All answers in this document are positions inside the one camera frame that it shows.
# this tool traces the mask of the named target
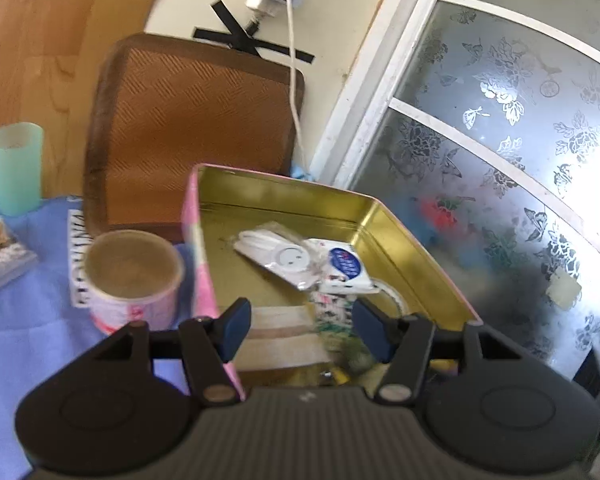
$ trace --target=mint green plastic mug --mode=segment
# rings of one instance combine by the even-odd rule
[[[18,216],[40,206],[44,130],[33,123],[0,127],[0,213]]]

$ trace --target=paper cup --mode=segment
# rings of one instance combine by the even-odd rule
[[[135,320],[151,330],[171,326],[184,264],[168,241],[143,231],[103,234],[85,254],[84,273],[91,316],[105,334]]]

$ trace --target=wooden panel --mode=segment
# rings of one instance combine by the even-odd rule
[[[45,196],[82,193],[99,65],[115,41],[142,31],[152,1],[0,0],[0,126],[45,129]]]

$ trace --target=blue tablecloth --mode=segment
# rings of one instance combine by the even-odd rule
[[[67,211],[80,203],[48,200],[37,211],[6,222],[40,259],[35,268],[0,290],[0,480],[21,478],[29,469],[13,430],[16,407],[26,393],[101,341],[86,309],[71,306],[68,283]],[[191,257],[178,297],[178,320],[189,313]],[[183,391],[180,362],[155,363],[155,372]]]

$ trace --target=white wall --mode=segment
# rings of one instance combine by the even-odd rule
[[[190,38],[195,27],[222,30],[211,9],[216,0],[157,0],[145,30]],[[252,15],[245,0],[222,0],[245,27]],[[307,159],[311,160],[347,73],[362,43],[379,0],[304,0],[294,13],[296,48],[316,56],[311,65],[299,62],[306,91],[301,111]],[[286,14],[264,18],[256,38],[288,44]],[[261,49],[262,57],[287,63],[288,57]]]

